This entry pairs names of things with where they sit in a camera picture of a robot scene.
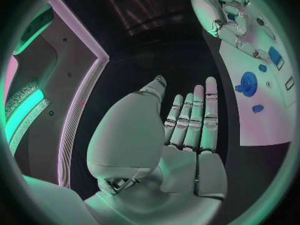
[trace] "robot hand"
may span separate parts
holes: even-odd
[[[234,46],[236,49],[257,59],[267,60],[264,50],[251,44],[249,21],[255,19],[264,32],[275,39],[266,25],[263,15],[249,0],[190,0],[193,10],[202,27],[214,37]]]
[[[218,136],[218,91],[213,77],[206,79],[205,113],[203,123],[204,88],[197,85],[193,93],[183,97],[177,95],[164,123],[164,144],[184,151],[199,149],[214,152]]]
[[[215,153],[218,137],[216,79],[208,77],[205,86],[205,99],[201,85],[187,94],[184,103],[181,95],[174,99],[164,123],[166,146],[158,164],[162,174],[160,190],[223,200],[227,193],[227,176]]]

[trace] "green light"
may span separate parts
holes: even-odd
[[[36,90],[30,94],[22,103],[16,108],[8,119],[5,127],[6,139],[9,142],[14,134],[15,130],[18,128],[22,120],[26,115],[33,109],[42,99],[44,94],[41,90]]]

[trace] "blue component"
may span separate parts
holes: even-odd
[[[252,97],[258,89],[258,80],[254,73],[245,72],[240,80],[240,85],[235,86],[235,90],[243,93],[246,97]]]
[[[258,69],[265,73],[267,71],[267,66],[261,64],[258,66]]]
[[[230,19],[230,20],[234,20],[234,21],[236,20],[236,17],[231,13],[227,14],[227,18]]]
[[[255,105],[255,106],[253,106],[252,107],[252,111],[254,112],[254,113],[259,113],[261,110],[263,110],[264,109],[264,106],[263,105]]]
[[[277,66],[280,62],[280,60],[282,59],[282,56],[280,55],[280,53],[274,48],[274,47],[270,47],[269,49],[269,56],[270,59],[272,60],[272,62]]]

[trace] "robot finger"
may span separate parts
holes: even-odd
[[[218,90],[214,77],[205,81],[205,113],[200,149],[214,152],[218,139]]]
[[[193,93],[188,93],[186,95],[181,113],[179,115],[174,132],[170,139],[170,144],[175,145],[179,149],[181,149],[183,146],[183,141],[185,139],[187,129],[189,126],[193,105],[193,96]]]
[[[173,106],[164,122],[164,144],[169,145],[172,133],[174,131],[181,107],[183,105],[184,97],[180,94],[176,95],[173,101]]]
[[[200,143],[203,120],[204,88],[197,85],[194,88],[190,121],[183,142],[183,150],[197,152]]]

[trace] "sparkly surface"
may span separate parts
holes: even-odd
[[[15,155],[18,145],[22,137],[26,133],[27,129],[34,122],[34,120],[42,113],[42,111],[44,111],[50,104],[51,101],[48,98],[44,98],[31,110],[31,112],[24,118],[22,123],[19,125],[9,144],[9,148],[13,156]]]
[[[20,103],[32,92],[39,89],[38,82],[34,79],[23,86],[17,93],[15,93],[5,104],[5,118],[8,120],[13,111],[20,105]]]

